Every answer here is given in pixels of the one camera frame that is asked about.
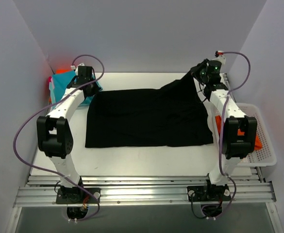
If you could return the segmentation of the black t-shirt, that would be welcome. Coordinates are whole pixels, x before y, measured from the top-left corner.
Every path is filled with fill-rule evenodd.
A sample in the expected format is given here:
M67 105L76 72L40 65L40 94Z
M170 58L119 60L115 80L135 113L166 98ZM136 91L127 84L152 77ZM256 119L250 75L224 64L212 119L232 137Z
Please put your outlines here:
M208 145L207 118L189 72L159 89L102 91L88 108L85 147Z

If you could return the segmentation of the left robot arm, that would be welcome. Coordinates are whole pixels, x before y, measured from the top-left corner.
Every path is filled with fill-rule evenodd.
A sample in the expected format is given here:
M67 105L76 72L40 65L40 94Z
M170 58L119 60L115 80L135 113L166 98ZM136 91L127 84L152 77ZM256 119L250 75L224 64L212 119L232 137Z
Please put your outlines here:
M72 203L80 203L84 199L84 190L76 186L82 186L83 182L71 157L74 141L69 121L79 105L99 90L93 67L80 64L61 102L36 121L38 148L50 158L56 171L63 175L60 178L62 196L67 196Z

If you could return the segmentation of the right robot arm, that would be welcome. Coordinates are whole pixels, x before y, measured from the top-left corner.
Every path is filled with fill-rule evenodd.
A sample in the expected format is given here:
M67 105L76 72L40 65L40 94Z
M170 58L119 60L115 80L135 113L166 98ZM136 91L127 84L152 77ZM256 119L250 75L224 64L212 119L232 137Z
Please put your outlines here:
M218 163L209 173L210 183L202 188L203 197L214 200L219 195L217 185L225 185L236 166L254 151L257 120L247 116L232 99L231 91L222 82L221 66L226 62L223 52L216 58L205 59L190 70L202 85L202 93L220 113L221 129L218 140Z

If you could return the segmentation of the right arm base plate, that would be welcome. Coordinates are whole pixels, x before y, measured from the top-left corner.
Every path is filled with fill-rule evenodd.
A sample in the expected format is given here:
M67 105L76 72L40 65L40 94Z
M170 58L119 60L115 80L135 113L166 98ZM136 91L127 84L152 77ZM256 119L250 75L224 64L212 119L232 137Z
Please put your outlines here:
M188 186L188 200L192 202L230 201L231 194L228 186Z

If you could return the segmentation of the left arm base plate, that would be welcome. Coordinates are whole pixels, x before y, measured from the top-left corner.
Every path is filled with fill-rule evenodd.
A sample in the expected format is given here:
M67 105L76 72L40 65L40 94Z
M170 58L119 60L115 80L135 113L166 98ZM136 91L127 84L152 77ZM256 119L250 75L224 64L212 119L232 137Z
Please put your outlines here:
M100 200L101 189L97 187L86 188L96 199ZM56 204L83 204L84 199L88 196L80 189L77 190L77 194L63 193L59 188L57 190Z

